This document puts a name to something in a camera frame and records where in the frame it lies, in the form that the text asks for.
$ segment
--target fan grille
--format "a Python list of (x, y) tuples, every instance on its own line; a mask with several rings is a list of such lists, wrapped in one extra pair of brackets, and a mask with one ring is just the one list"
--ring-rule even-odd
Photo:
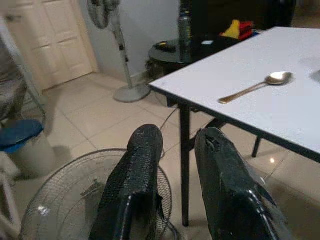
[[(107, 149), (84, 155), (57, 171), (30, 202), (20, 239), (87, 240), (109, 175), (126, 152)], [(156, 240), (162, 239), (172, 212), (172, 192), (158, 169), (158, 192), (165, 220), (157, 216)]]

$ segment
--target table edge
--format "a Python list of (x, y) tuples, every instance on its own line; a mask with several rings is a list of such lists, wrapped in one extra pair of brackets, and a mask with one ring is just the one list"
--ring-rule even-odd
[(188, 101), (188, 100), (186, 100), (186, 99), (184, 99), (184, 98), (182, 98), (180, 96), (174, 95), (174, 94), (172, 94), (170, 92), (167, 92), (167, 91), (165, 91), (163, 89), (160, 89), (160, 88), (158, 88), (156, 86), (153, 86), (151, 84), (149, 84), (149, 87), (153, 91), (158, 92), (158, 93), (160, 93), (162, 95), (165, 95), (165, 96), (177, 101), (179, 104), (187, 104), (190, 107), (194, 107), (194, 108), (200, 110), (201, 112), (204, 112), (204, 113), (206, 113), (206, 114), (208, 114), (208, 115), (210, 115), (212, 117), (219, 118), (222, 121), (227, 122), (228, 124), (231, 124), (231, 125), (233, 125), (235, 127), (238, 127), (238, 128), (240, 128), (242, 130), (245, 130), (245, 131), (247, 131), (247, 132), (249, 132), (251, 134), (254, 134), (254, 135), (256, 135), (256, 136), (258, 136), (258, 137), (260, 137), (262, 139), (268, 140), (268, 141), (270, 141), (270, 142), (272, 142), (272, 143), (274, 143), (276, 145), (279, 145), (279, 146), (281, 146), (281, 147), (283, 147), (283, 148), (285, 148), (285, 149), (287, 149), (289, 151), (292, 151), (292, 152), (295, 152), (295, 153), (297, 153), (299, 155), (302, 155), (302, 156), (304, 156), (304, 157), (306, 157), (308, 159), (311, 159), (311, 160), (313, 160), (313, 161), (315, 161), (317, 163), (320, 163), (320, 153), (317, 153), (317, 152), (315, 152), (313, 150), (310, 150), (310, 149), (308, 149), (306, 147), (303, 147), (301, 145), (298, 145), (296, 143), (293, 143), (291, 141), (283, 139), (283, 138), (281, 138), (279, 136), (273, 135), (273, 134), (271, 134), (269, 132), (266, 132), (264, 130), (258, 129), (258, 128), (254, 127), (254, 126), (251, 126), (249, 124), (246, 124), (244, 122), (236, 120), (236, 119), (234, 119), (232, 117), (223, 115), (223, 114), (221, 114), (221, 113), (219, 113), (217, 111), (208, 109), (208, 108), (206, 108), (204, 106), (199, 105), (198, 103)]

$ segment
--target gold spoon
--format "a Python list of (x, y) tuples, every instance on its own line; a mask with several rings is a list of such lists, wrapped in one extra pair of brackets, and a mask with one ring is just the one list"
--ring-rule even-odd
[(231, 96), (220, 98), (218, 100), (218, 102), (221, 104), (230, 103), (231, 101), (233, 101), (243, 95), (251, 93), (252, 91), (258, 89), (262, 85), (284, 85), (284, 84), (287, 84), (289, 82), (290, 78), (292, 77), (292, 75), (293, 74), (288, 71), (274, 72), (274, 73), (270, 74), (269, 76), (267, 76), (263, 82), (260, 82), (257, 85), (254, 85), (246, 90), (243, 90), (243, 91), (238, 92), (236, 94), (233, 94)]

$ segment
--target white wall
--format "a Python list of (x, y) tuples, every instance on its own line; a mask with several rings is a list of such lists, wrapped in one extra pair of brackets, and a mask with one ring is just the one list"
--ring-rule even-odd
[[(87, 0), (80, 0), (88, 34), (99, 68), (115, 77), (124, 76), (117, 43), (113, 34), (96, 28), (87, 11)], [(122, 0), (120, 15), (129, 57), (130, 75), (145, 71), (150, 48), (157, 42), (178, 37), (179, 0)]]

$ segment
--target electric fan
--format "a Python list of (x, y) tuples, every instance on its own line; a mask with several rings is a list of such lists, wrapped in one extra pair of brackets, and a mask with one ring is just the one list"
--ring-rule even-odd
[[(97, 217), (106, 182), (126, 153), (125, 149), (100, 150), (69, 163), (51, 178), (30, 202), (24, 218), (22, 240), (88, 240)], [(172, 192), (166, 174), (159, 167), (158, 194), (162, 212), (156, 217), (155, 239), (162, 239), (172, 212)]]
[(113, 98), (118, 102), (133, 103), (145, 98), (151, 90), (146, 84), (133, 86), (128, 69), (129, 59), (126, 52), (125, 39), (120, 25), (119, 4), (120, 0), (88, 0), (87, 7), (92, 22), (97, 28), (107, 28), (111, 20), (113, 33), (119, 45), (125, 77), (128, 83), (128, 86), (118, 89)]

